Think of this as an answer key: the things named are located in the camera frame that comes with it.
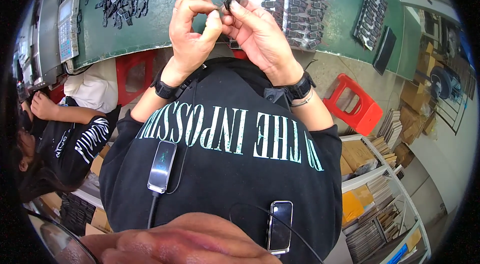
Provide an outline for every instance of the silver bracelet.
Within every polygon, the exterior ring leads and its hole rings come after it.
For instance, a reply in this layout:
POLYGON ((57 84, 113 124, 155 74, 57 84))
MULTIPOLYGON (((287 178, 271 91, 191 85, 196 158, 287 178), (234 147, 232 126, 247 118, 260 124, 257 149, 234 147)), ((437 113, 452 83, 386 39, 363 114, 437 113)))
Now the silver bracelet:
POLYGON ((314 96, 314 89, 313 88, 310 89, 310 96, 308 98, 306 98, 304 101, 302 101, 298 104, 291 104, 290 107, 298 107, 298 106, 301 106, 301 105, 305 105, 312 98, 312 96, 314 96))

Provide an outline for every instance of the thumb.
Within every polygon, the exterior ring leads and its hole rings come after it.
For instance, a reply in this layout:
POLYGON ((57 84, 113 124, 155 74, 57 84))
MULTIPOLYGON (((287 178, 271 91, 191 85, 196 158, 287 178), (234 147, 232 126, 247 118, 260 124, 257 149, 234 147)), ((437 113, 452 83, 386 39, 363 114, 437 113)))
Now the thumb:
POLYGON ((230 12, 236 19, 250 27, 253 31, 262 29, 263 21, 235 0, 232 0, 230 3, 230 12))
POLYGON ((205 29, 200 37, 200 40, 205 43, 215 43, 222 33, 222 21, 218 10, 213 10, 207 16, 205 22, 205 29))

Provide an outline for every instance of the shelving unit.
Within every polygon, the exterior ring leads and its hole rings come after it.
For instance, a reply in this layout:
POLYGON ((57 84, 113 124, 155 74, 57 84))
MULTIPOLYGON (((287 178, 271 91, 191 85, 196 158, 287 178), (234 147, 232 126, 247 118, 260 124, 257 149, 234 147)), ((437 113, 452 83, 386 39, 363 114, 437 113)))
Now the shelving unit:
POLYGON ((416 220, 415 224, 408 231, 405 238, 399 243, 399 245, 395 249, 393 249, 393 251, 383 261, 380 262, 380 264, 389 263, 395 257, 395 255, 402 249, 402 247, 405 245, 407 240, 411 237, 411 235, 417 229, 420 230, 420 234, 422 236, 423 243, 425 244, 425 255, 423 255, 423 258, 421 259, 419 264, 423 263, 423 261, 425 259, 430 259, 431 256, 432 256, 432 250, 430 248, 430 243, 429 243, 429 240, 428 240, 428 237, 427 237, 427 231, 425 230, 425 227, 424 227, 423 222, 420 218, 420 215, 417 211, 417 208, 413 204, 413 201, 411 200, 410 196, 408 195, 405 187, 403 186, 403 184, 400 182, 400 180, 398 179, 398 177, 396 175, 396 172, 398 171, 398 169, 395 169, 395 172, 394 172, 392 170, 392 168, 387 164, 387 162, 385 162, 382 155, 378 152, 378 150, 373 146, 373 144, 366 137, 364 137, 360 134, 355 134, 355 135, 341 136, 340 139, 342 141, 352 141, 352 140, 363 141, 363 143, 372 151, 372 153, 376 156, 376 158, 379 160, 379 162, 381 164, 378 168, 374 169, 373 171, 370 171, 370 172, 368 172, 366 174, 363 174, 359 177, 356 177, 356 178, 353 178, 351 180, 343 182, 342 183, 342 193, 345 193, 345 192, 347 192, 351 189, 358 188, 358 187, 368 183, 369 181, 375 179, 376 177, 383 175, 390 182, 393 182, 393 185, 396 188, 399 189, 400 195, 404 197, 405 203, 404 203, 404 209, 401 212, 401 218, 400 219, 402 220, 402 223, 401 223, 400 227, 403 227, 403 221, 405 219, 405 212, 406 212, 407 207, 409 207, 410 210, 413 212, 414 218, 416 220))

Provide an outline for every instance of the tiled floor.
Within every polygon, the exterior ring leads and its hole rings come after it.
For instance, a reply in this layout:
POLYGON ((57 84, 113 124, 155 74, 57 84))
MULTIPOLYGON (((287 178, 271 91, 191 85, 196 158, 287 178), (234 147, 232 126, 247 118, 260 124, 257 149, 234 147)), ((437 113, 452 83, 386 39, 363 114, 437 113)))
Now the tiled floor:
MULTIPOLYGON (((158 56, 153 63, 153 75, 156 75, 162 65, 167 63, 171 55, 171 48, 159 50, 158 56)), ((330 97, 336 87, 337 75, 340 73, 345 73, 356 80, 383 110, 384 115, 374 129, 374 133, 380 128, 388 109, 396 109, 399 106, 399 95, 402 91, 404 79, 391 72, 385 71, 382 76, 377 73, 371 64, 323 52, 294 51, 294 56, 304 68, 311 61, 316 60, 308 66, 307 71, 315 81, 317 85, 316 92, 321 98, 330 97)), ((128 109, 133 109, 140 98, 141 96, 122 107, 119 119, 125 116, 128 109)), ((345 91, 338 105, 341 109, 351 110, 356 101, 356 97, 345 91)), ((342 120, 334 117, 333 121, 338 125, 340 134, 347 130, 348 126, 342 120)), ((116 137, 117 132, 115 130, 111 141, 115 140, 116 137)))

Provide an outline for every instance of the green table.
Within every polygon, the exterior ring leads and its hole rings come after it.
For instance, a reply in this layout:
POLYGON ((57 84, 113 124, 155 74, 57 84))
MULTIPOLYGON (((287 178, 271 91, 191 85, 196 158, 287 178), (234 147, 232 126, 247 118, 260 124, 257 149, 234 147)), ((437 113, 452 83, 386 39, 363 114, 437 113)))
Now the green table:
MULTIPOLYGON (((99 1, 90 0, 87 6, 81 3, 83 20, 80 23, 80 55, 74 58, 75 69, 107 58, 162 48, 171 44, 168 29, 175 0, 149 0, 147 16, 134 17, 133 26, 127 26, 123 22, 121 30, 111 27, 112 19, 109 19, 108 27, 102 27, 103 12, 101 9, 95 9, 95 4, 99 1)), ((223 0, 212 1, 220 5, 223 0)), ((327 0, 326 2, 329 7, 324 18, 325 30, 322 44, 317 46, 317 51, 373 63, 376 49, 365 50, 352 36, 363 0, 327 0)), ((387 0, 387 2, 388 10, 384 26, 392 28, 397 37, 387 70, 412 79, 420 43, 420 26, 399 0, 387 0)), ((195 18, 193 27, 196 31, 203 30, 205 19, 205 15, 195 18)))

